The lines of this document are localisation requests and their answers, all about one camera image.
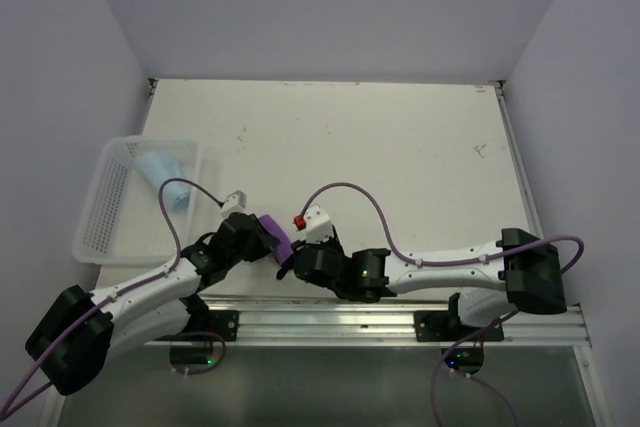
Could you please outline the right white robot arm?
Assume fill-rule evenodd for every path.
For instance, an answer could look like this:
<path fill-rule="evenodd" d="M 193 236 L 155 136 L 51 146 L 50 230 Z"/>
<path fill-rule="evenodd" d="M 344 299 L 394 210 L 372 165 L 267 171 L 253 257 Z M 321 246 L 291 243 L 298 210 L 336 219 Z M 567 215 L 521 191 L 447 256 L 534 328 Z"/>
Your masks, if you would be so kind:
<path fill-rule="evenodd" d="M 348 255 L 332 237 L 302 243 L 294 251 L 292 270 L 299 280 L 358 303 L 452 289 L 445 326 L 461 340 L 514 310 L 532 315 L 567 311 L 559 252 L 551 243 L 508 228 L 500 239 L 472 247 L 469 253 L 467 259 L 459 251 L 397 257 L 377 248 Z"/>

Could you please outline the light blue towel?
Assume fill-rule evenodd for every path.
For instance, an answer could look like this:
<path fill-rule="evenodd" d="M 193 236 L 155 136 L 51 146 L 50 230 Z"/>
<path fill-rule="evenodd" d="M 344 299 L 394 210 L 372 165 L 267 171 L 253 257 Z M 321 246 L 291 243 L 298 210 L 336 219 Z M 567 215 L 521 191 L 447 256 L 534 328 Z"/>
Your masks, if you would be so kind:
<path fill-rule="evenodd" d="M 163 189 L 164 205 L 173 212 L 186 211 L 191 198 L 191 186 L 182 182 L 183 171 L 181 164 L 161 151 L 149 151 L 140 155 L 134 162 L 135 168 L 145 177 L 149 185 L 159 191 Z"/>

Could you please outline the dark grey towel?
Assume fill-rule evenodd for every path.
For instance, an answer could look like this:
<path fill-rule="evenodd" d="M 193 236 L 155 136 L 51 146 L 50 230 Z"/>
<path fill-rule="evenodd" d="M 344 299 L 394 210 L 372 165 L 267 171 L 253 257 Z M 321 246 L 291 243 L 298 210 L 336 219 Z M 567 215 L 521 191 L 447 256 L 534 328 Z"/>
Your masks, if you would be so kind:
<path fill-rule="evenodd" d="M 294 250 L 286 232 L 276 222 L 276 220 L 268 214 L 259 217 L 259 221 L 265 231 L 277 240 L 277 245 L 272 251 L 272 255 L 280 266 L 276 273 L 277 280 L 283 280 L 287 273 L 292 269 L 294 263 Z"/>

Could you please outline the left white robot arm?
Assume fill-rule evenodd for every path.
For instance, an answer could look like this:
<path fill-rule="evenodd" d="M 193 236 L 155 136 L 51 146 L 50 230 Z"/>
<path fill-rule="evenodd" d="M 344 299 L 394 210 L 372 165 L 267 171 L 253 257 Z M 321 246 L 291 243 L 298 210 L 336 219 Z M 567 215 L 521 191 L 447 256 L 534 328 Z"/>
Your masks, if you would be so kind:
<path fill-rule="evenodd" d="M 200 292 L 237 264 L 267 257 L 287 241 L 270 216 L 233 213 L 217 231 L 144 275 L 92 292 L 64 290 L 27 339 L 26 352 L 60 394 L 73 394 L 132 348 L 178 334 L 201 337 L 208 316 Z"/>

